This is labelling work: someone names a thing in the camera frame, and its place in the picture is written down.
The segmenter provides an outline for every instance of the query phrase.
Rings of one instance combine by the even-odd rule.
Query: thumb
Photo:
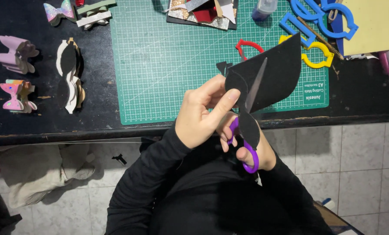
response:
[[[254,167],[253,155],[245,147],[240,147],[236,153],[237,159],[243,161],[250,167]]]
[[[215,105],[215,108],[208,115],[207,120],[209,124],[213,125],[214,128],[218,127],[219,122],[226,115],[226,113],[232,109],[240,95],[241,92],[237,89],[231,89],[227,91],[219,100],[218,104]]]

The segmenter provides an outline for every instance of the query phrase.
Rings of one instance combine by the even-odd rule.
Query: scissors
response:
[[[250,91],[248,92],[247,99],[245,102],[245,110],[247,113],[250,113],[250,110],[254,104],[254,100],[255,100],[255,97],[257,96],[258,88],[260,87],[261,80],[263,79],[264,70],[265,70],[266,66],[267,66],[267,58],[264,59],[263,64],[261,65],[260,70],[258,71],[257,77],[255,77],[253,86],[251,87]],[[236,128],[238,128],[238,126],[239,126],[239,121],[238,121],[238,117],[236,117],[235,120],[232,121],[231,125],[229,126],[229,128],[232,131],[232,137],[227,142],[228,145],[232,144],[232,141],[234,139],[234,131]],[[251,155],[253,155],[253,161],[254,161],[253,168],[249,167],[249,165],[247,165],[246,163],[243,163],[244,169],[248,173],[251,173],[251,174],[255,173],[258,170],[258,165],[259,165],[257,152],[245,140],[244,140],[244,147],[248,149],[248,151],[251,153]]]

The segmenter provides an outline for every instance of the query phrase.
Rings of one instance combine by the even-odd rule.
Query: purple scissors handle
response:
[[[234,139],[234,131],[238,127],[238,125],[239,125],[238,117],[236,117],[235,120],[229,126],[229,128],[232,131],[232,138],[230,140],[228,140],[228,145],[232,144],[232,141]],[[258,170],[258,155],[257,155],[257,152],[245,140],[244,140],[244,147],[248,149],[248,151],[251,153],[251,155],[253,155],[253,161],[254,161],[254,167],[253,168],[251,168],[249,165],[247,165],[246,163],[243,162],[244,169],[248,173],[251,173],[251,174],[255,173]]]

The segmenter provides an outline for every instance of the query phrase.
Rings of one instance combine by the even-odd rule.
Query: wooden stick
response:
[[[340,59],[340,60],[344,60],[344,57],[341,55],[340,52],[338,52],[332,45],[330,45],[321,35],[319,35],[314,29],[312,29],[302,18],[300,18],[299,16],[296,17],[303,25],[306,26],[306,28],[308,28],[309,30],[312,31],[312,33],[314,33],[316,36],[317,36],[317,40],[322,42],[323,44],[325,44],[328,49],[337,55],[337,57]]]

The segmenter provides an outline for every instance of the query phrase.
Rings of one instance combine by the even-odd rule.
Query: hand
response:
[[[231,125],[232,121],[237,117],[238,115],[233,112],[228,112],[224,118],[222,119],[221,123],[219,124],[217,128],[217,132],[220,135],[220,142],[222,145],[222,149],[224,152],[228,152],[229,146],[227,144],[227,141],[232,137],[233,133],[229,126]],[[237,141],[233,140],[232,142],[233,146],[237,146]],[[266,170],[269,171],[274,168],[276,158],[275,153],[273,149],[271,148],[270,144],[268,143],[267,139],[265,138],[262,131],[260,131],[260,142],[257,145],[257,155],[258,155],[258,162],[259,166],[258,168],[260,170]],[[249,165],[251,168],[254,167],[254,161],[253,156],[251,153],[245,148],[241,147],[237,150],[236,156],[238,160],[245,162],[247,165]]]
[[[240,94],[237,89],[225,92],[225,77],[220,74],[196,90],[186,91],[176,119],[176,134],[182,143],[194,148],[205,142]]]

